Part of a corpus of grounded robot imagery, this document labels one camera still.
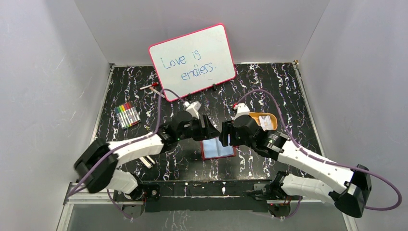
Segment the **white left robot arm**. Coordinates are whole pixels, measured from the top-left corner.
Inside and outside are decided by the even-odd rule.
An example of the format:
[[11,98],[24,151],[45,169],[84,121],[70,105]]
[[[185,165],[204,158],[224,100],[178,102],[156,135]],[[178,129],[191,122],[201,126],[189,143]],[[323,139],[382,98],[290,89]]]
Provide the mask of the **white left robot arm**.
[[143,186],[131,173],[119,170],[119,166],[172,151],[181,140],[203,141],[219,135],[207,115],[194,117],[182,111],[156,131],[137,138],[110,142],[94,140],[74,163],[74,170],[89,193],[110,189],[125,193],[131,200],[139,200],[144,193]]

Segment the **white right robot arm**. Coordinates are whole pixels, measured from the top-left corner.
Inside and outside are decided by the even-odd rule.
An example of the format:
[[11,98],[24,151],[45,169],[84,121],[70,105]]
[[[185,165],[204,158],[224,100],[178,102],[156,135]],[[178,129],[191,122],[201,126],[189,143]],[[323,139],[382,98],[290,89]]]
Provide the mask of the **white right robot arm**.
[[223,146],[245,145],[262,157],[291,165],[312,176],[302,178],[280,171],[270,185],[255,187],[256,198],[306,197],[333,204],[351,217],[362,217],[371,192],[371,180],[365,166],[358,165],[358,170],[350,170],[330,165],[328,159],[319,158],[315,153],[304,154],[287,134],[263,130],[249,115],[223,122],[219,140]]

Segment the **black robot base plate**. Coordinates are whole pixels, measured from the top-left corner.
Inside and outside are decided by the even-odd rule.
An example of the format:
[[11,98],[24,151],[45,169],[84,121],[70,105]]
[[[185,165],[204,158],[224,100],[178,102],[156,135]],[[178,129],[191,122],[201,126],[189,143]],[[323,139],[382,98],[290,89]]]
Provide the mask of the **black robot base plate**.
[[299,196],[272,189],[271,180],[143,181],[132,196],[115,192],[114,200],[141,205],[146,213],[165,211],[277,212],[287,215]]

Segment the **red card holder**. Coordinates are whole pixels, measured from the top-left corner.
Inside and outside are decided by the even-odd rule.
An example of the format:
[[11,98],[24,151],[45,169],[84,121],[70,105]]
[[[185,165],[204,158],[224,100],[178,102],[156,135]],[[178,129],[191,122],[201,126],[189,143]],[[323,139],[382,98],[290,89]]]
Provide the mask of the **red card holder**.
[[201,141],[201,153],[203,160],[220,159],[236,156],[236,148],[222,146],[218,137]]

